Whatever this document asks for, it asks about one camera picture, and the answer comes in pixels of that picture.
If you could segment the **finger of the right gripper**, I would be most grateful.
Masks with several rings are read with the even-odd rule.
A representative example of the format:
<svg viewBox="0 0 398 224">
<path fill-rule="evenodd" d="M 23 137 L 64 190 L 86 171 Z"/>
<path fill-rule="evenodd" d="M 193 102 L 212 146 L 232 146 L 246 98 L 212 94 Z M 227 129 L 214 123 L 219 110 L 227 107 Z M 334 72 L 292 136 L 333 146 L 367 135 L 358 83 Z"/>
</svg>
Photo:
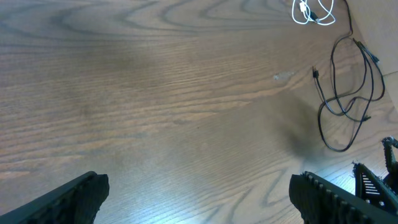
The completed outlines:
<svg viewBox="0 0 398 224">
<path fill-rule="evenodd" d="M 397 174 L 397 160 L 393 152 L 393 148 L 397 148 L 397 140 L 389 136 L 382 140 L 382 145 L 388 173 Z"/>
<path fill-rule="evenodd" d="M 376 176 L 364 164 L 354 164 L 355 196 L 392 215 L 397 215 L 397 175 L 384 179 Z"/>
</svg>

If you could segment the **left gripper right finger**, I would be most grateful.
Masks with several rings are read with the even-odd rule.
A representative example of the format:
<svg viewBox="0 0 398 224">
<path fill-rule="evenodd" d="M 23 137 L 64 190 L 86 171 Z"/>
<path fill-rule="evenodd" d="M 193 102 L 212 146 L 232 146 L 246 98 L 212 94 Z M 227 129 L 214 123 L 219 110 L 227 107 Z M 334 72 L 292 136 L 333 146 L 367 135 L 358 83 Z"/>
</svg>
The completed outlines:
<svg viewBox="0 0 398 224">
<path fill-rule="evenodd" d="M 291 176 L 289 198 L 305 223 L 397 223 L 397 215 L 311 172 Z"/>
</svg>

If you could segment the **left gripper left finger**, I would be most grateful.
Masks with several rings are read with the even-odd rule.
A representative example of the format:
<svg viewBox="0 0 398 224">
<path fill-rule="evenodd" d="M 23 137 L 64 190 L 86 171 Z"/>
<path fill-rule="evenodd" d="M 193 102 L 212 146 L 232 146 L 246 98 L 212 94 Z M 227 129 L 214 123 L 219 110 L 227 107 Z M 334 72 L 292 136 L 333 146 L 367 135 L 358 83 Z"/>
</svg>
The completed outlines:
<svg viewBox="0 0 398 224">
<path fill-rule="evenodd" d="M 89 171 L 1 215 L 1 223 L 92 224 L 108 195 L 108 176 Z"/>
</svg>

